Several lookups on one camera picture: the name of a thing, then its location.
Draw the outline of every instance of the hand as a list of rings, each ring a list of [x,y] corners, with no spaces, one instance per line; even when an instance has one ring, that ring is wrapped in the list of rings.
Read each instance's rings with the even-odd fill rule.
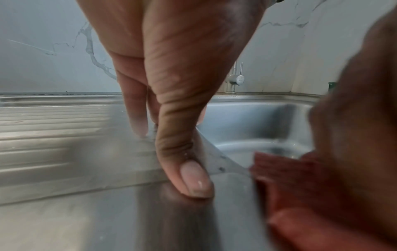
[[[397,240],[397,8],[367,33],[312,109],[314,142],[368,218]]]
[[[213,196],[192,152],[199,115],[248,43],[266,0],[78,0],[113,59],[133,130],[158,124],[157,156],[176,188]]]

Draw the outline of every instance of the red cloth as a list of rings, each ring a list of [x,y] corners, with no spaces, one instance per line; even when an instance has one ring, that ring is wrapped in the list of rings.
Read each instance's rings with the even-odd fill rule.
[[[254,163],[269,223],[299,250],[394,250],[373,235],[343,183],[314,152],[300,160],[256,153]]]

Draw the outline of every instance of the fingernail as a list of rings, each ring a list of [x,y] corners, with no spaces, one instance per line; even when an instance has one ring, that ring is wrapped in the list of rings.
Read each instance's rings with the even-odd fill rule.
[[[181,165],[182,180],[192,197],[211,198],[214,194],[212,181],[205,170],[193,160]]]

